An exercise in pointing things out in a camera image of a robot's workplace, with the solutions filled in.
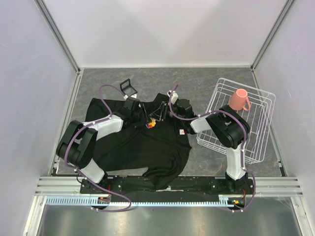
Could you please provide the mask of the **black polo shirt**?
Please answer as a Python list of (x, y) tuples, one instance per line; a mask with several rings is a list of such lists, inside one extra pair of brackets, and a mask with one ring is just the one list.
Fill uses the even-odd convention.
[(129, 126), (96, 141), (83, 162), (91, 173), (147, 168), (155, 189), (166, 188), (185, 168), (191, 146), (183, 124), (169, 118), (153, 128)]

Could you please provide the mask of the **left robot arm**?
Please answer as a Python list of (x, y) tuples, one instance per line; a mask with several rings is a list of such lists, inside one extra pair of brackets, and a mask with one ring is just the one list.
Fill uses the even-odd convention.
[(108, 181), (104, 179), (105, 171), (93, 159), (97, 140), (130, 126), (142, 126), (151, 121), (144, 103), (133, 97), (123, 101), (115, 112), (108, 105), (105, 107), (109, 115), (104, 118), (88, 122), (71, 121), (56, 149), (56, 155), (65, 164), (91, 180), (91, 188), (96, 193), (104, 193), (108, 188)]

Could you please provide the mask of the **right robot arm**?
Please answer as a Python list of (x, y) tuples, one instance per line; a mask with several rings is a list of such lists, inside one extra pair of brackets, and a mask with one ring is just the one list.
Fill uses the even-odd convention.
[(227, 191), (235, 194), (244, 188), (248, 180), (244, 146), (250, 127), (230, 106), (224, 105), (218, 110), (195, 115), (187, 99), (178, 99), (174, 104), (163, 101), (159, 108), (149, 114), (149, 117), (156, 121), (177, 119), (184, 130), (190, 134), (212, 131), (226, 150), (225, 187)]

